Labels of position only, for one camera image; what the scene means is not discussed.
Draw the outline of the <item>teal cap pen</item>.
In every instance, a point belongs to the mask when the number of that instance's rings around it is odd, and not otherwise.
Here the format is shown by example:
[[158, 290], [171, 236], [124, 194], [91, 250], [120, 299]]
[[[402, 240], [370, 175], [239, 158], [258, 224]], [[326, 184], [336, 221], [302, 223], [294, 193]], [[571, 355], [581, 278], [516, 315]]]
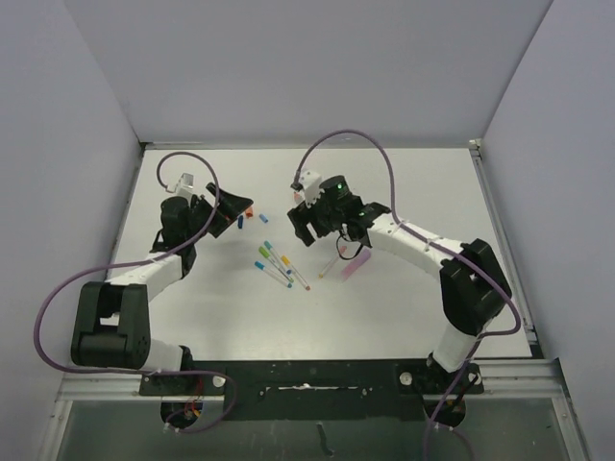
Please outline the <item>teal cap pen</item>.
[[271, 243], [267, 240], [264, 241], [264, 247], [266, 248], [266, 250], [268, 251], [268, 253], [270, 255], [273, 256], [273, 258], [277, 261], [277, 263], [279, 264], [279, 266], [281, 268], [283, 268], [283, 270], [287, 273], [287, 274], [291, 274], [292, 273], [292, 269], [289, 266], [289, 263], [285, 261], [285, 259], [283, 258], [282, 255], [280, 255], [278, 253], [278, 251], [271, 245]]

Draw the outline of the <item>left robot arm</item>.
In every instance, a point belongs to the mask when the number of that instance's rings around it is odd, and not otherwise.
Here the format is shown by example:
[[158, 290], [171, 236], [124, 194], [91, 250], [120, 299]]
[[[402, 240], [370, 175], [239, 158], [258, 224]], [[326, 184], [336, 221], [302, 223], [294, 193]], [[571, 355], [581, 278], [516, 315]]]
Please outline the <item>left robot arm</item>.
[[146, 263], [81, 290], [71, 341], [74, 364], [103, 369], [162, 372], [161, 383], [173, 394], [192, 389], [196, 372], [188, 348], [151, 336], [149, 302], [184, 279], [196, 261], [195, 243], [209, 234], [219, 237], [254, 201], [207, 184], [206, 197], [180, 186], [160, 204], [161, 228]]

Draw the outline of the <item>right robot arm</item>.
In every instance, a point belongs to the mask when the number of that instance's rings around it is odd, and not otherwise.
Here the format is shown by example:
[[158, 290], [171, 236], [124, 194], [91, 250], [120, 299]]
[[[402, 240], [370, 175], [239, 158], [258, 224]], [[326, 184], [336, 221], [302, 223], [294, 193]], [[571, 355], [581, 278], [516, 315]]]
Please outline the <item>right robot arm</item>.
[[486, 242], [441, 237], [397, 218], [389, 206], [365, 203], [337, 175], [324, 180], [307, 170], [291, 184], [300, 197], [287, 212], [295, 235], [311, 246], [333, 232], [352, 242], [388, 252], [440, 282], [445, 331], [430, 354], [430, 386], [451, 392], [462, 380], [461, 367], [511, 290], [498, 259]]

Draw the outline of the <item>yellow cap pen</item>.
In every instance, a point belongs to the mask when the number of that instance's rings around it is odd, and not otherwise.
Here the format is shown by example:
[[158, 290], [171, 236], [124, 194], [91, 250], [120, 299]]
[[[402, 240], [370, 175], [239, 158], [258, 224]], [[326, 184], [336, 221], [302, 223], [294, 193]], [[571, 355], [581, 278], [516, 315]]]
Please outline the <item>yellow cap pen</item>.
[[287, 267], [288, 270], [294, 275], [295, 279], [299, 281], [299, 283], [304, 287], [306, 291], [311, 289], [308, 281], [304, 278], [304, 276], [297, 270], [297, 268], [293, 265], [293, 263], [285, 256], [282, 255], [282, 262]]

